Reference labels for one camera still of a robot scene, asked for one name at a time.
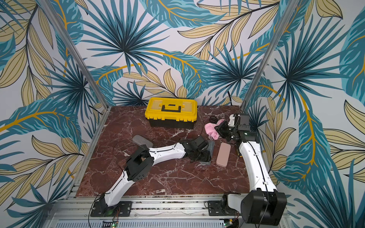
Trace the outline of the grey-blue rectangular eyeglass case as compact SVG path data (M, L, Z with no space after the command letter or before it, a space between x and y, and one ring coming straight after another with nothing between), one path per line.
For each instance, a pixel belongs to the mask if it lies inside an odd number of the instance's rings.
M208 140L208 145L204 148L200 155L199 162L202 165L210 165L212 161L213 151L215 143Z

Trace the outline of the pink cloth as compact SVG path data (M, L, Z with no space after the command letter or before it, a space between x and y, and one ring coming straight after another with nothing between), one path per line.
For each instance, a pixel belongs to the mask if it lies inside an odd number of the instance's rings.
M210 140L218 140L219 139L220 135L215 130L215 127L219 126L223 121L224 121L224 119L220 119L217 123L207 123L204 126L205 132L207 133Z

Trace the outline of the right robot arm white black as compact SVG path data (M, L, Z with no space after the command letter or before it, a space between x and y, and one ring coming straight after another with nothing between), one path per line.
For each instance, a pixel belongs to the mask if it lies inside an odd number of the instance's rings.
M247 170L250 192L243 196L225 193L213 205L217 213L240 214L244 223L277 226L287 205L286 195L278 192L267 171L257 135L249 126L250 117L233 114L229 121L218 121L215 127L219 136L233 142L243 157Z

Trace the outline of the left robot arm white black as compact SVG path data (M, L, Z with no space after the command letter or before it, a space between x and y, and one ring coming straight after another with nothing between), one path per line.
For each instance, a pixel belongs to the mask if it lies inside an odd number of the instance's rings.
M159 148L141 145L129 156L121 176L106 193L101 195L98 204L102 211L115 208L129 188L146 178L154 165L183 158L189 158L191 162L210 164L213 150L214 142L205 140L202 136Z

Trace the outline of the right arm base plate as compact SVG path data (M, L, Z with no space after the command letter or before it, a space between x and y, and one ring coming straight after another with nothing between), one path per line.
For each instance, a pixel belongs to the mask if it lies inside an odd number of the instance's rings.
M235 209L228 206L223 200L209 200L204 203L204 206L208 210L209 216L237 216L241 215Z

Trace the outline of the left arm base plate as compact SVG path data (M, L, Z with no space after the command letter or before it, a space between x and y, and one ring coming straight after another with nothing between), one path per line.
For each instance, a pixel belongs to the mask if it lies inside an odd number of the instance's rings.
M120 201L117 205L107 206L102 200L94 203L91 209L91 217L129 217L132 209L131 201Z

